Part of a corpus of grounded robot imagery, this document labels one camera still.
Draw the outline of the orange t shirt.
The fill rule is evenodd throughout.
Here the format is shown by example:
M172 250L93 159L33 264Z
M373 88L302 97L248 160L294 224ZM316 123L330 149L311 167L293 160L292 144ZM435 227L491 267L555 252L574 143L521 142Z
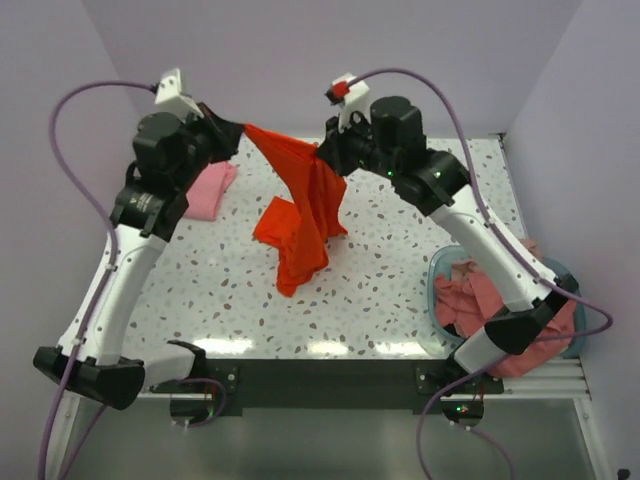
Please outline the orange t shirt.
M347 233L339 221L346 181L317 157L313 143L252 124L244 133L291 195L289 201L274 197L253 232L278 250L276 288L291 297L329 264L328 239Z

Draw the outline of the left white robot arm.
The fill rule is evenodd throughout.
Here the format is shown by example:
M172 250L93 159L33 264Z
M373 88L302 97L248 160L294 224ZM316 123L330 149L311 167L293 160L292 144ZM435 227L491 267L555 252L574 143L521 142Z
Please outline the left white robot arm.
M108 241L89 290L67 331L41 346L34 367L63 389L116 410L160 382L187 378L205 354L182 342L165 360L122 355L124 334L141 288L187 208L187 193L204 169L230 160L244 132L205 104L179 117L144 117L133 138L134 159L107 218Z

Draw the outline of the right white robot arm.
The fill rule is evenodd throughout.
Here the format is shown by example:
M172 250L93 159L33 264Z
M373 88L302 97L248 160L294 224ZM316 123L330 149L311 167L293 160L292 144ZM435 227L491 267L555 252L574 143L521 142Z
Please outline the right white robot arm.
M484 270L503 306L450 357L472 373L505 355L523 353L575 292L570 274L556 275L474 196L469 169L453 154L428 147L420 110L401 96L376 100L369 114L357 101L338 101L317 155L336 174L357 169L390 180L394 192L446 230Z

